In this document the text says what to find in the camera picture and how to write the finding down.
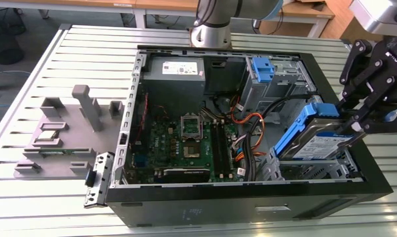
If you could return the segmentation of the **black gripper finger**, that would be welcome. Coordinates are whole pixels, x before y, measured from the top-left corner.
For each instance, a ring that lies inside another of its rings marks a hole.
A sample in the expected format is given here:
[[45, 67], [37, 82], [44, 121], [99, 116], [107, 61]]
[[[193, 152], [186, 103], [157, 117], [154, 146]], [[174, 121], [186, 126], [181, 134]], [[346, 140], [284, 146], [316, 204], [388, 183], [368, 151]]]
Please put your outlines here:
[[345, 118], [338, 134], [397, 133], [397, 77], [346, 85], [337, 109]]
[[372, 52], [372, 43], [365, 39], [357, 39], [353, 43], [348, 59], [340, 75], [340, 84], [344, 86], [341, 92], [341, 100], [336, 104], [338, 110], [349, 110], [356, 107], [358, 101], [364, 99], [370, 89], [366, 86], [368, 77], [378, 69], [373, 66], [369, 69]]

